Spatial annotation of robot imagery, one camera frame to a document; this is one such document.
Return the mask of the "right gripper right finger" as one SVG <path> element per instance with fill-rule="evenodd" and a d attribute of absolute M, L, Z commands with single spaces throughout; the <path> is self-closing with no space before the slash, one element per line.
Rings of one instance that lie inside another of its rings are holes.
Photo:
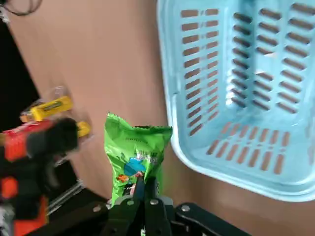
<path fill-rule="evenodd" d="M 245 236 L 246 232 L 194 203 L 173 206 L 171 198 L 157 193 L 154 177 L 145 184 L 147 236 Z"/>

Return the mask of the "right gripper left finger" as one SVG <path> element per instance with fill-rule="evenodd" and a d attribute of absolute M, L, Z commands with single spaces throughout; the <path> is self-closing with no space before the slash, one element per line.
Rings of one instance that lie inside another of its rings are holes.
<path fill-rule="evenodd" d="M 108 213 L 107 221 L 102 228 L 101 236 L 140 236 L 143 229 L 143 203 L 145 183 L 142 177 L 137 178 L 134 192 L 121 198 Z"/>

